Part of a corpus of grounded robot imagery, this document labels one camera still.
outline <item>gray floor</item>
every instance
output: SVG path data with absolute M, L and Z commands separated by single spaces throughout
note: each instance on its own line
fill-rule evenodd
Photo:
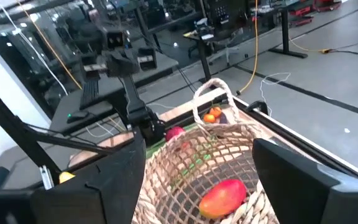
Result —
M 291 29 L 290 35 L 296 37 L 307 33 L 295 39 L 294 42 L 308 49 L 335 48 L 353 44 L 358 41 L 358 11 L 346 15 L 356 10 L 358 10 L 358 0 L 349 0 L 337 11 L 317 14 L 311 24 Z M 331 21 L 334 22 L 319 28 L 319 26 Z M 302 60 L 265 52 L 280 43 L 280 29 L 272 30 L 260 36 L 259 52 L 263 53 L 259 54 L 257 69 L 259 73 L 271 75 L 278 72 L 290 72 L 291 76 L 287 80 L 288 83 L 358 107 L 357 55 L 340 53 L 323 55 L 308 52 L 309 57 Z M 300 50 L 292 44 L 290 44 L 290 47 L 296 51 Z M 241 44 L 241 49 L 244 53 L 253 57 L 255 55 L 254 40 Z M 349 50 L 358 50 L 358 46 Z M 231 57 L 231 62 L 232 64 L 240 63 L 236 65 L 237 68 L 225 69 L 226 62 L 218 60 L 211 66 L 211 71 L 218 73 L 215 77 L 222 78 L 232 91 L 236 91 L 244 86 L 250 78 L 250 73 L 239 68 L 252 68 L 254 58 L 244 62 L 244 55 L 234 55 Z M 184 72 L 196 88 L 201 85 L 197 81 L 203 77 L 199 62 L 186 67 Z M 261 100 L 261 81 L 261 78 L 255 77 L 240 98 L 247 102 Z M 262 88 L 267 103 L 273 110 L 273 118 L 358 167 L 357 113 L 284 86 L 264 84 Z M 152 102 L 149 105 L 157 113 L 163 113 L 170 107 L 191 100 L 193 94 L 177 72 L 139 91 L 141 92 L 140 97 L 145 102 Z M 104 126 L 108 129 L 112 128 L 108 124 L 104 124 Z M 105 131 L 96 127 L 89 127 L 94 135 L 105 134 Z M 92 137 L 86 130 L 77 134 L 94 142 L 108 138 L 108 135 L 100 138 Z M 55 146 L 43 146 L 61 168 L 67 166 L 70 155 L 77 151 Z M 5 166 L 11 170 L 11 176 L 6 184 L 7 189 L 25 187 L 40 180 L 35 164 L 18 148 L 4 153 L 0 157 L 0 166 Z

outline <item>basket handle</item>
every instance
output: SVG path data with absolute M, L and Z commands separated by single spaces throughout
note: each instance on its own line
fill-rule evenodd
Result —
M 199 125 L 205 125 L 203 120 L 201 120 L 200 116 L 198 116 L 198 98 L 200 97 L 200 94 L 205 91 L 207 88 L 209 88 L 210 86 L 216 86 L 216 87 L 220 87 L 222 88 L 227 95 L 227 100 L 229 101 L 229 106 L 231 107 L 232 111 L 233 111 L 233 117 L 235 119 L 236 122 L 239 122 L 239 109 L 237 108 L 234 100 L 233 100 L 233 94 L 231 93 L 231 90 L 229 88 L 229 86 L 220 78 L 212 78 L 210 79 L 208 82 L 204 83 L 204 85 L 202 85 L 201 87 L 199 87 L 197 89 L 197 91 L 194 94 L 193 97 L 193 116 L 194 116 L 194 121 L 199 124 Z

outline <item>mango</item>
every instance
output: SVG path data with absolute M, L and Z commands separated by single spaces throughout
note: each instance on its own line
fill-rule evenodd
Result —
M 222 218 L 239 208 L 246 194 L 246 186 L 241 180 L 224 180 L 201 199 L 200 214 L 210 219 Z

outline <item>small orange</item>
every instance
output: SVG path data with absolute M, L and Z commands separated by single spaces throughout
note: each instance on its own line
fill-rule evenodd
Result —
M 204 115 L 204 121 L 208 123 L 215 123 L 216 119 L 212 114 L 206 114 Z
M 210 109 L 209 114 L 213 115 L 215 118 L 219 118 L 222 114 L 222 110 L 218 106 L 214 106 Z

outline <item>woven basket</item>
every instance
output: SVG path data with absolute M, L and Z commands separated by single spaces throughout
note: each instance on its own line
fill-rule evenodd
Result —
M 226 91 L 234 124 L 204 124 L 198 116 L 197 99 L 211 85 Z M 250 151 L 253 140 L 263 137 L 258 124 L 239 119 L 229 87 L 217 78 L 196 91 L 193 104 L 197 127 L 167 142 L 146 162 L 132 223 L 278 223 Z M 202 217 L 202 197 L 226 179 L 243 181 L 247 201 L 220 220 Z

